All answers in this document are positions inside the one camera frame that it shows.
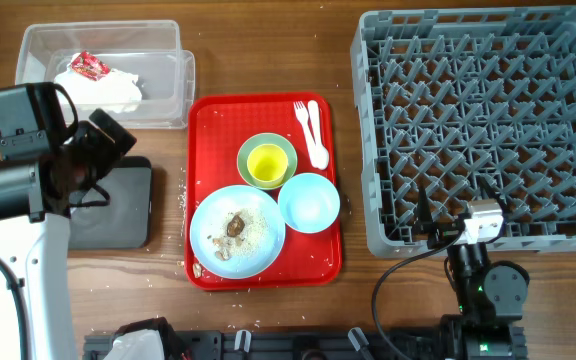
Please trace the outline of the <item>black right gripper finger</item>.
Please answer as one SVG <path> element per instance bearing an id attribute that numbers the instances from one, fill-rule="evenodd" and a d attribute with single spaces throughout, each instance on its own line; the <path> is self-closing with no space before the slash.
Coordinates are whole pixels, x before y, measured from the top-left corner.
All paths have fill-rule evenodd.
<path id="1" fill-rule="evenodd" d="M 415 211 L 416 220 L 414 222 L 414 232 L 416 234 L 428 234 L 434 227 L 434 221 L 430 210 L 429 200 L 425 187 L 419 185 L 419 198 Z"/>
<path id="2" fill-rule="evenodd" d="M 503 213 L 509 212 L 509 207 L 505 200 L 501 197 L 501 195 L 496 192 L 493 187 L 489 184 L 489 182 L 484 177 L 478 178 L 478 185 L 481 190 L 481 194 L 483 198 L 486 199 L 494 199 L 498 205 L 500 206 Z"/>

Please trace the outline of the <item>white napkin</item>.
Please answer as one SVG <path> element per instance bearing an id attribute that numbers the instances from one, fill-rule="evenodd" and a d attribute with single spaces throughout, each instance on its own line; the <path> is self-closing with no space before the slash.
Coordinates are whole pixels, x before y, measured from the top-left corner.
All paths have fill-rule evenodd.
<path id="1" fill-rule="evenodd" d="M 113 69 L 99 80 L 91 80 L 74 70 L 58 74 L 54 82 L 62 86 L 80 109 L 103 108 L 116 113 L 134 111 L 143 99 L 137 86 L 139 76 Z"/>

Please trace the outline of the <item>red snack wrapper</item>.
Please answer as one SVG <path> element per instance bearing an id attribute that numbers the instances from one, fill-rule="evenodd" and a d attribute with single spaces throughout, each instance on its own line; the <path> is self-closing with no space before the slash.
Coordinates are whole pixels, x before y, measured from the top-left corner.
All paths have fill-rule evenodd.
<path id="1" fill-rule="evenodd" d="M 92 81 L 99 81 L 111 71 L 105 63 L 87 51 L 76 55 L 70 63 L 70 68 Z"/>

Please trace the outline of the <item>light blue bowl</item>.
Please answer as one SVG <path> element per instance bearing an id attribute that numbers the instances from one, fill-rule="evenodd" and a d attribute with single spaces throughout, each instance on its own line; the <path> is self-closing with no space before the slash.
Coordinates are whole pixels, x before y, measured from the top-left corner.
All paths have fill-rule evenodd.
<path id="1" fill-rule="evenodd" d="M 289 179 L 282 186 L 277 202 L 285 223 L 305 234 L 331 227 L 341 207 L 340 195 L 333 183 L 315 173 L 301 173 Z"/>

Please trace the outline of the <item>green bowl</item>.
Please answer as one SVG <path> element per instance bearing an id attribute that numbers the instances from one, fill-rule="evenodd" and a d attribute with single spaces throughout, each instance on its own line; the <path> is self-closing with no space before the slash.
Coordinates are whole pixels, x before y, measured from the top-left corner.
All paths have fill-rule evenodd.
<path id="1" fill-rule="evenodd" d="M 288 156 L 288 169 L 284 176 L 282 183 L 274 188 L 261 188 L 253 184 L 252 176 L 247 170 L 247 158 L 250 152 L 261 144 L 275 144 L 281 147 Z M 237 170 L 239 175 L 242 179 L 251 186 L 262 190 L 274 190 L 281 187 L 289 178 L 291 178 L 296 170 L 298 165 L 298 156 L 295 148 L 293 145 L 284 137 L 275 134 L 275 133 L 260 133 L 250 137 L 246 140 L 243 145 L 240 147 L 239 152 L 237 154 Z"/>

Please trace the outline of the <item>yellow cup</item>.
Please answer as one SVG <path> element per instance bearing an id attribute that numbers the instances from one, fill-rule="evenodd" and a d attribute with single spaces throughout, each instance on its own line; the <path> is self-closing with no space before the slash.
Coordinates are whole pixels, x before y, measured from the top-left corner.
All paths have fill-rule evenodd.
<path id="1" fill-rule="evenodd" d="M 288 169 L 288 156 L 278 145 L 261 144 L 250 152 L 246 165 L 254 185 L 274 188 L 284 179 Z"/>

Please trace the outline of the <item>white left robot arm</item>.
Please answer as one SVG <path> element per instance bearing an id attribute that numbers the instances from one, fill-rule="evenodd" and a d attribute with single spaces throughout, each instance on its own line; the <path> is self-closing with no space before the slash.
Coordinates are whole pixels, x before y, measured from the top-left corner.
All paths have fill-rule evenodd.
<path id="1" fill-rule="evenodd" d="M 135 145 L 101 109 L 41 148 L 0 161 L 0 358 L 77 356 L 67 281 L 74 193 L 94 189 Z"/>

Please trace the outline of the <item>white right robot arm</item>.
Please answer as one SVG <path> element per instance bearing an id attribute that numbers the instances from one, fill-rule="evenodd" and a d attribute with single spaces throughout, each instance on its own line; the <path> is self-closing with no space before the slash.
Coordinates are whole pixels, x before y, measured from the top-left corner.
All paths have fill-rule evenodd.
<path id="1" fill-rule="evenodd" d="M 484 179 L 482 198 L 467 204 L 452 222 L 431 215 L 430 199 L 419 189 L 413 230 L 428 236 L 428 248 L 446 251 L 445 272 L 460 307 L 444 315 L 436 336 L 439 359 L 526 359 L 523 317 L 530 277 L 511 261 L 490 260 L 487 246 L 501 237 L 508 205 Z"/>

